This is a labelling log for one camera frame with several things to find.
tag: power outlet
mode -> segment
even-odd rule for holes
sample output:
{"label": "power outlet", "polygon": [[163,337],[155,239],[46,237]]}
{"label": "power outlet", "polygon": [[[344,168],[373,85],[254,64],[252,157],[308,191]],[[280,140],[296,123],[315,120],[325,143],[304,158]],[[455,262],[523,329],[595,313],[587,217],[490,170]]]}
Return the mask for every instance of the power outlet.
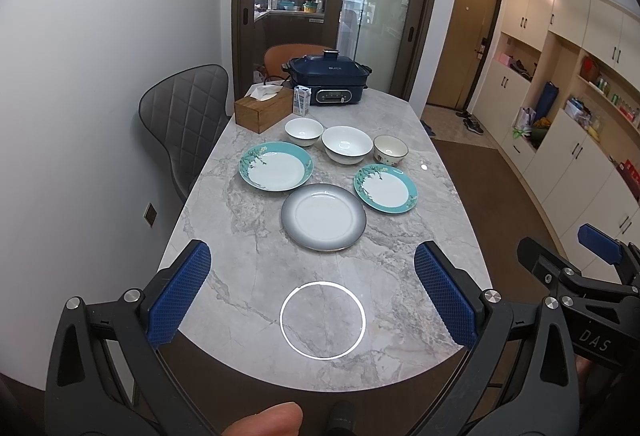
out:
{"label": "power outlet", "polygon": [[149,205],[146,207],[144,217],[146,222],[149,223],[150,227],[154,226],[154,222],[156,221],[156,216],[158,216],[156,209],[154,209],[154,206],[151,203],[149,203]]}

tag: hand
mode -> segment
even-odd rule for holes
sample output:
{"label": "hand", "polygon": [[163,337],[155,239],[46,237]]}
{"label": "hand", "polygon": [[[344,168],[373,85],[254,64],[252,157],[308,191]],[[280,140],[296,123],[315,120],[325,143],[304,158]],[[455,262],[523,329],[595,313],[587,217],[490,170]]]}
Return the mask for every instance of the hand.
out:
{"label": "hand", "polygon": [[302,409],[297,403],[281,403],[231,424],[222,436],[298,436]]}

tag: marble tabletop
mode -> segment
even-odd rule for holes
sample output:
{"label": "marble tabletop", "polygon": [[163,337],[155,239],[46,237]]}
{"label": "marble tabletop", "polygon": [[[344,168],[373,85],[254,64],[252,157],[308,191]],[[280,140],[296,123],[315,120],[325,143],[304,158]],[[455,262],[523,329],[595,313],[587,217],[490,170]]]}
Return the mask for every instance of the marble tabletop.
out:
{"label": "marble tabletop", "polygon": [[[399,169],[415,182],[417,205],[388,215],[363,204],[367,226],[354,245],[336,253],[305,249],[287,236],[280,222],[282,203],[291,191],[258,190],[238,173],[242,153],[261,142],[286,140],[284,124],[295,115],[260,135],[231,120],[189,195],[160,264],[161,269],[169,266],[193,238],[211,250],[211,271],[180,331],[227,366],[296,389],[371,389],[431,369],[460,346],[415,274],[416,246],[433,239],[481,289],[491,287],[449,174],[409,104],[398,98],[367,89],[357,105],[312,106],[308,116],[324,127],[353,126],[371,138],[390,134],[404,140],[409,154]],[[307,151],[315,164],[307,185],[332,183],[352,193],[356,171],[374,162],[369,154],[360,164],[339,165],[328,158],[321,141]],[[291,295],[296,288],[300,290]],[[333,358],[357,342],[363,318],[360,342],[345,356]]]}

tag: metal bolt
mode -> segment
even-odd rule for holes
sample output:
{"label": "metal bolt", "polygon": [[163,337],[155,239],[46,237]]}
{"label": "metal bolt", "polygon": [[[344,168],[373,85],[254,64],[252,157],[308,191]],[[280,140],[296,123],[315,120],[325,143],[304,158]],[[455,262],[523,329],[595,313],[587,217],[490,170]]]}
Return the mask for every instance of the metal bolt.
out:
{"label": "metal bolt", "polygon": [[79,305],[80,305],[80,298],[79,297],[72,297],[71,299],[69,299],[66,302],[66,307],[69,310],[75,310]]}
{"label": "metal bolt", "polygon": [[489,302],[496,303],[501,301],[502,295],[500,295],[500,292],[498,291],[487,290],[486,292],[484,292],[484,298]]}
{"label": "metal bolt", "polygon": [[140,290],[136,290],[135,288],[132,288],[124,292],[124,300],[126,302],[135,302],[138,299],[140,299]]}
{"label": "metal bolt", "polygon": [[545,297],[545,306],[551,308],[551,310],[555,310],[559,306],[558,299],[551,296]]}

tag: bowl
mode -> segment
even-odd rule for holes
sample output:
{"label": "bowl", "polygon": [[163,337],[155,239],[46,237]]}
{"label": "bowl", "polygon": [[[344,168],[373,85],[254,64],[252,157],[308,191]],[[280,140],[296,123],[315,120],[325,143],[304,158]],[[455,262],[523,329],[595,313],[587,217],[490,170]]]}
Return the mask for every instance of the bowl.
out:
{"label": "bowl", "polygon": [[380,135],[373,139],[373,158],[379,163],[396,166],[409,153],[404,142],[390,135]]}
{"label": "bowl", "polygon": [[284,130],[292,143],[301,147],[308,147],[316,143],[316,140],[322,135],[324,127],[313,119],[299,118],[287,122]]}
{"label": "bowl", "polygon": [[329,158],[345,165],[361,162],[373,147],[364,131],[349,126],[329,127],[322,134],[322,143]]}

